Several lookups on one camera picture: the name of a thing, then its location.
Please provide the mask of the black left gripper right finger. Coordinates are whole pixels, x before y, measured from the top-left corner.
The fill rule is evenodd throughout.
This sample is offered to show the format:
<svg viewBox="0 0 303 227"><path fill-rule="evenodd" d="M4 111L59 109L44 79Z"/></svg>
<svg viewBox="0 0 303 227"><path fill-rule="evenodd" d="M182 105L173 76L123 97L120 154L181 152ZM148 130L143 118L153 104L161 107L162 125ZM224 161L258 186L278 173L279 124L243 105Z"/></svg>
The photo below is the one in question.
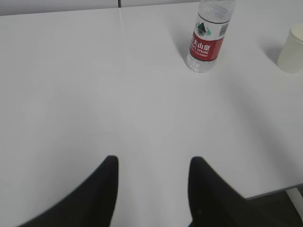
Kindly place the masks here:
<svg viewBox="0 0 303 227"><path fill-rule="evenodd" d="M202 157L189 166L192 227L301 227L303 220L285 191L243 198Z"/></svg>

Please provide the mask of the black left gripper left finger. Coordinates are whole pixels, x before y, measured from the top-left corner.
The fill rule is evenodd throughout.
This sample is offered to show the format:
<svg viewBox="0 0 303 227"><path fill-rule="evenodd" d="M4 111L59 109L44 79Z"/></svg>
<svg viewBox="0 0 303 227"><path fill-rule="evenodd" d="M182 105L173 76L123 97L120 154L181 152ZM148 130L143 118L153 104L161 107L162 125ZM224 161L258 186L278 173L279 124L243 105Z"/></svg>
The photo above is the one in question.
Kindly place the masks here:
<svg viewBox="0 0 303 227"><path fill-rule="evenodd" d="M73 192L23 227L108 227L118 194L118 158L107 156Z"/></svg>

